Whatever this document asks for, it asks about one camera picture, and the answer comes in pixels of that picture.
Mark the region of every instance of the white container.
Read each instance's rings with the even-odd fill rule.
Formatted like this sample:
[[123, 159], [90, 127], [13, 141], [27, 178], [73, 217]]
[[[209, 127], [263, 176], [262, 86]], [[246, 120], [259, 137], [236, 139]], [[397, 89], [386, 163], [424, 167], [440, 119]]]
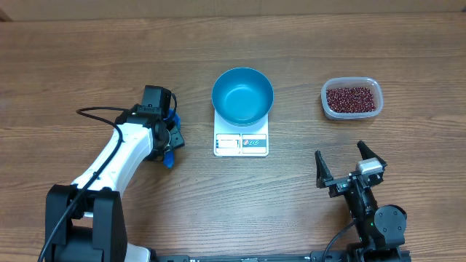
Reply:
[[[330, 109], [327, 102], [327, 90], [353, 87], [366, 87], [370, 89], [374, 96], [374, 105], [376, 107], [375, 111], [365, 113], [337, 113]], [[340, 77], [330, 79], [323, 85], [320, 98], [322, 99], [325, 116], [333, 120], [351, 120], [374, 117], [380, 113], [384, 106], [384, 98], [382, 96], [382, 90], [380, 89], [379, 83], [368, 77]]]

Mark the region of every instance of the black cable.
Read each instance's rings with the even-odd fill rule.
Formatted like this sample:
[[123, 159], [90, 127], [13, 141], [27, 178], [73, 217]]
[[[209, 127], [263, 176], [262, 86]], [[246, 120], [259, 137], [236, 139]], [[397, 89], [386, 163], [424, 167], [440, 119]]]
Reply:
[[96, 107], [91, 107], [91, 108], [81, 108], [81, 109], [76, 110], [76, 112], [78, 114], [82, 115], [82, 116], [86, 116], [86, 117], [89, 117], [89, 118], [92, 118], [92, 119], [95, 119], [95, 120], [98, 120], [98, 121], [102, 121], [102, 122], [104, 122], [106, 124], [110, 124], [118, 132], [118, 136], [119, 136], [118, 137], [118, 142], [116, 143], [116, 146], [115, 146], [114, 150], [110, 153], [110, 155], [105, 160], [105, 162], [99, 167], [99, 169], [97, 171], [95, 171], [92, 174], [91, 179], [89, 179], [89, 181], [79, 190], [78, 194], [74, 197], [73, 201], [71, 201], [70, 205], [66, 208], [66, 210], [63, 213], [63, 215], [61, 216], [60, 220], [57, 222], [57, 225], [52, 230], [52, 233], [50, 234], [49, 239], [45, 242], [44, 246], [42, 247], [41, 254], [40, 254], [39, 259], [37, 260], [37, 262], [42, 262], [44, 260], [45, 252], [47, 251], [47, 248], [50, 246], [53, 237], [57, 234], [58, 228], [60, 227], [60, 225], [64, 222], [65, 219], [68, 219], [69, 214], [72, 213], [74, 211], [74, 209], [76, 208], [76, 203], [82, 198], [82, 196], [84, 196], [84, 193], [86, 192], [86, 190], [90, 187], [90, 185], [92, 185], [92, 183], [94, 183], [94, 181], [98, 178], [98, 176], [105, 169], [107, 164], [109, 164], [111, 159], [118, 152], [118, 149], [119, 149], [119, 147], [121, 146], [121, 144], [123, 142], [123, 133], [115, 123], [113, 123], [113, 122], [111, 122], [111, 121], [109, 121], [107, 119], [98, 117], [98, 116], [93, 116], [91, 114], [84, 113], [84, 111], [101, 110], [101, 109], [103, 109], [103, 110], [115, 110], [115, 111], [126, 111], [127, 110], [125, 108], [96, 106]]
[[172, 93], [173, 101], [175, 101], [175, 105], [173, 106], [173, 112], [172, 114], [165, 120], [165, 123], [169, 124], [172, 122], [173, 118], [175, 118], [176, 115], [176, 106], [178, 105], [176, 102], [176, 96], [175, 94]]
[[341, 237], [344, 233], [348, 231], [348, 229], [352, 228], [356, 224], [356, 220], [345, 226], [338, 234], [336, 234], [333, 239], [328, 243], [327, 247], [325, 248], [325, 251], [323, 252], [322, 255], [322, 262], [325, 262], [325, 258], [327, 257], [328, 250], [330, 250], [330, 247], [334, 244], [334, 242]]

